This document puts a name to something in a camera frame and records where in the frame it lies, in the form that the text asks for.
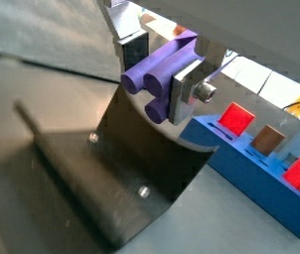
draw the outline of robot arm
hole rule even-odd
[[[209,80],[221,70],[225,47],[196,34],[194,41],[183,49],[181,47],[181,52],[177,53],[181,54],[179,58],[182,60],[186,58],[187,53],[192,54],[192,57],[186,58],[185,63],[173,67],[181,59],[175,59],[171,56],[173,53],[169,53],[169,45],[163,46],[163,49],[161,48],[155,54],[147,56],[149,37],[139,24],[139,6],[130,1],[121,0],[100,0],[98,5],[114,38],[115,53],[119,57],[121,72],[123,73],[122,84],[125,85],[127,81],[123,79],[125,76],[133,79],[130,75],[134,72],[138,73],[139,69],[149,68],[154,63],[158,65],[166,62],[170,66],[171,70],[163,69],[170,78],[169,94],[165,94],[165,92],[163,94],[153,94],[155,99],[146,105],[145,111],[157,124],[169,119],[174,125],[178,125],[193,113],[197,99],[204,103],[209,103],[212,100],[217,89],[209,85]],[[158,72],[153,67],[149,68],[149,71],[153,69],[153,72]],[[151,83],[147,84],[146,88],[150,92],[155,89]],[[127,88],[126,90],[133,94],[139,91],[139,89],[134,91],[134,89]]]
[[[196,52],[201,56],[208,56],[205,63],[212,63],[214,67],[220,66],[222,57],[218,57],[221,55],[218,53],[213,56],[216,50],[212,50],[212,44],[217,45],[217,49],[224,45],[224,49],[234,50],[241,56],[268,66],[300,83],[299,1],[288,5],[275,0],[104,2],[110,3],[111,8],[117,8],[121,2],[139,4],[198,33]],[[185,88],[182,93],[189,94],[189,89]]]

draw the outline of gray surface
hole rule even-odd
[[[0,0],[0,53],[119,80],[111,33],[94,0]]]
[[[300,82],[300,1],[131,1]]]
[[[46,130],[80,130],[96,125],[114,90],[0,59],[0,253],[99,253],[96,234],[46,171],[12,101],[27,102]],[[300,239],[205,167],[170,210],[117,253],[299,254]]]

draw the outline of screw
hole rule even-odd
[[[146,198],[150,194],[150,189],[147,187],[141,187],[138,194],[141,195],[141,197]]]
[[[96,143],[98,142],[98,135],[95,133],[90,133],[88,141],[91,143]]]
[[[208,80],[202,80],[194,91],[194,97],[198,98],[204,103],[209,103],[212,101],[212,98],[216,94],[217,88],[213,87],[209,83]]]

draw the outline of metal bracket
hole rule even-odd
[[[178,125],[192,114],[197,99],[209,103],[217,88],[209,84],[221,70],[226,67],[224,63],[226,48],[198,36],[196,53],[206,56],[204,61],[196,60],[173,78],[170,97],[169,121]]]
[[[96,3],[113,34],[121,72],[125,72],[149,56],[149,35],[141,28],[138,7],[125,0],[98,0]]]
[[[169,209],[214,152],[170,140],[143,119],[122,86],[96,130],[44,133],[16,110],[92,222],[119,248]]]

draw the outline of blue block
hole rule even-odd
[[[283,179],[287,170],[272,153],[261,155],[252,137],[236,137],[218,124],[218,115],[194,117],[181,138],[202,146],[218,146],[209,165],[300,238],[300,191]]]

